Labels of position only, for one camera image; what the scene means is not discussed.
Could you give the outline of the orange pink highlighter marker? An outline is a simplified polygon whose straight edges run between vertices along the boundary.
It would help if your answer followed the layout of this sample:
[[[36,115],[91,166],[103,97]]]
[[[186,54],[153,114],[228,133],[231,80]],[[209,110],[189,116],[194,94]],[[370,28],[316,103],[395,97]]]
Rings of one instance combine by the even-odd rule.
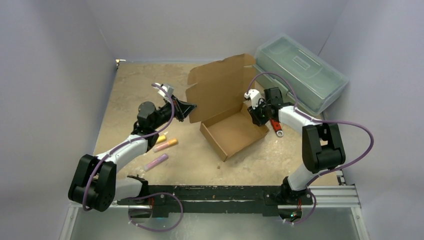
[[[159,145],[155,146],[155,147],[153,148],[153,151],[154,151],[155,153],[157,153],[157,152],[160,152],[160,151],[162,151],[162,150],[164,150],[164,149],[167,149],[167,148],[169,148],[169,147],[172,147],[172,146],[174,146],[174,145],[176,145],[176,144],[178,144],[178,140],[177,140],[176,138],[173,138],[173,139],[171,139],[171,140],[168,140],[167,142],[164,142],[164,143],[161,143],[161,144],[159,144]]]

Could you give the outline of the brown cardboard box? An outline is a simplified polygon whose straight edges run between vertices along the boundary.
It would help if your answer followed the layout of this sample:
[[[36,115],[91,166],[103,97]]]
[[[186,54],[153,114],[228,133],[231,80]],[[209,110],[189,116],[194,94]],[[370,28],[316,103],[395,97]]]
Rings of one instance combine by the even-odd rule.
[[[269,132],[253,124],[244,94],[256,75],[255,58],[243,53],[192,68],[187,77],[186,100],[196,108],[191,123],[225,162]]]

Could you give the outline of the yellow highlighter marker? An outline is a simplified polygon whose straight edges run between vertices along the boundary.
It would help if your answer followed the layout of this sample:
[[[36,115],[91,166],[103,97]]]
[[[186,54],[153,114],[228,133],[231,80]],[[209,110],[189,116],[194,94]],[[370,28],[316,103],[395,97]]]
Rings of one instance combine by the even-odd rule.
[[[167,137],[165,135],[160,135],[156,140],[156,144],[165,142],[166,140],[167,140]]]

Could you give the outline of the purple highlighter marker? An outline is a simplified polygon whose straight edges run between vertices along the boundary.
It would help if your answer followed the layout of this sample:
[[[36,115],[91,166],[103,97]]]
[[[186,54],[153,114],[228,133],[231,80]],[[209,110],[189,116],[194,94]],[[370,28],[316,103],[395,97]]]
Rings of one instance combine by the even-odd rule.
[[[151,169],[153,169],[154,167],[156,167],[157,165],[161,164],[162,162],[166,161],[169,158],[168,154],[162,154],[161,156],[157,157],[156,159],[154,159],[153,161],[151,161],[150,163],[146,164],[143,167],[143,170],[145,172],[150,171]]]

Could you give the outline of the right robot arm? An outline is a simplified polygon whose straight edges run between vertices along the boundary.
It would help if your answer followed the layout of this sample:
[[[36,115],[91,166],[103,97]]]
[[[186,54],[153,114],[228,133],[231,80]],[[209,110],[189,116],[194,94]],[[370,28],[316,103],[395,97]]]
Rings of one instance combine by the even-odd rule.
[[[291,127],[301,134],[302,164],[294,173],[283,179],[278,193],[270,198],[278,203],[295,204],[305,196],[311,180],[327,170],[333,170],[346,161],[346,153],[336,123],[321,123],[298,110],[294,104],[284,102],[279,88],[265,89],[264,96],[250,89],[244,98],[251,102],[248,112],[252,122],[261,127],[275,121]]]

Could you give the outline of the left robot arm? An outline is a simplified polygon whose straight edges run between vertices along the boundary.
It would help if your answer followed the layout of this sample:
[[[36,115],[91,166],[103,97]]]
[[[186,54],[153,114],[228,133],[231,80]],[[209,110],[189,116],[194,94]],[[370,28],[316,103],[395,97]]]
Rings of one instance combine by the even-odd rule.
[[[150,101],[138,107],[137,120],[130,135],[120,144],[98,155],[83,155],[68,190],[68,199],[82,204],[85,210],[103,212],[114,201],[131,199],[138,205],[149,199],[149,183],[138,175],[118,180],[117,173],[132,160],[150,151],[158,141],[157,128],[169,121],[182,122],[196,109],[196,104],[172,96],[162,107]]]

